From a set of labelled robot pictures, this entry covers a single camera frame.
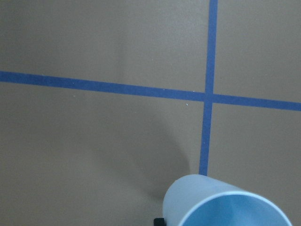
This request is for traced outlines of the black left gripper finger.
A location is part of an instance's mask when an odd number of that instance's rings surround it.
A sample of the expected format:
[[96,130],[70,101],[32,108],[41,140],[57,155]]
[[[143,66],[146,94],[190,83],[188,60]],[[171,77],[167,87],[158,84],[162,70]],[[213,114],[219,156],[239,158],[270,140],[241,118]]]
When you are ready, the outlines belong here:
[[155,218],[153,220],[153,225],[154,226],[166,226],[166,222],[164,218]]

